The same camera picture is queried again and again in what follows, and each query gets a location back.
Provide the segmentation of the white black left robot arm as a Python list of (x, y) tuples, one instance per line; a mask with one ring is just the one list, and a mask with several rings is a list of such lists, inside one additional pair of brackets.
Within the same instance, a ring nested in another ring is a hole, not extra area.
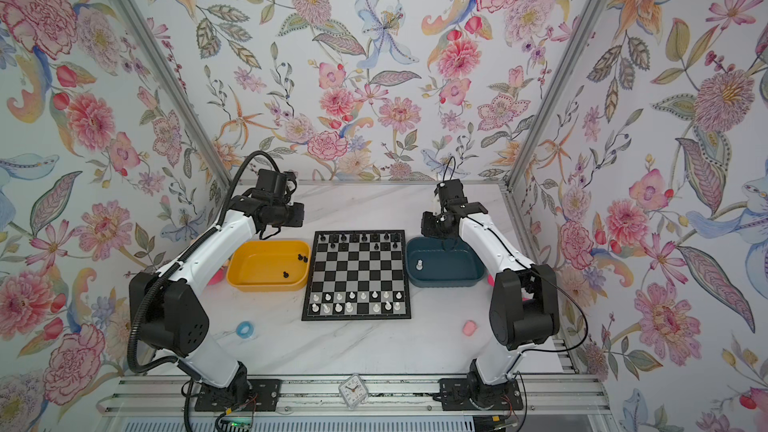
[(195, 382), (219, 390), (249, 388), (246, 367), (209, 336), (200, 295), (224, 262), (269, 228), (299, 228), (304, 205), (292, 201), (292, 171), (262, 169), (256, 185), (232, 193), (219, 218), (179, 256), (155, 274), (139, 273), (129, 284), (131, 329), (128, 367), (144, 374), (173, 364)]

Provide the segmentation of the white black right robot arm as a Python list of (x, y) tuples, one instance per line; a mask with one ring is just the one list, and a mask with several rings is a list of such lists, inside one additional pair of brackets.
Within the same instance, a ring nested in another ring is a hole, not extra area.
[(473, 360), (468, 380), (481, 389), (500, 386), (526, 356), (544, 353), (544, 343), (559, 332), (557, 278), (503, 236), (487, 208), (467, 199), (460, 180), (438, 182), (434, 196), (438, 209), (422, 215), (422, 234), (463, 241), (493, 274), (488, 318), (497, 343)]

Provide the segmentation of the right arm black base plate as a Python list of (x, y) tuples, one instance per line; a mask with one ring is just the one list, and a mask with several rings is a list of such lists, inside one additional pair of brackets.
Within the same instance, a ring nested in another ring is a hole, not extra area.
[(443, 378), (433, 399), (444, 411), (522, 411), (523, 394), (518, 382), (486, 385), (469, 378)]

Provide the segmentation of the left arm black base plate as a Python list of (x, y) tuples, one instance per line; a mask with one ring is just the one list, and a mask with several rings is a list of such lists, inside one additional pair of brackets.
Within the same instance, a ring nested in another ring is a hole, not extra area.
[(244, 411), (275, 412), (280, 396), (280, 379), (248, 379), (248, 385), (234, 384), (226, 389), (203, 384), (195, 398), (195, 412), (221, 413), (243, 406)]

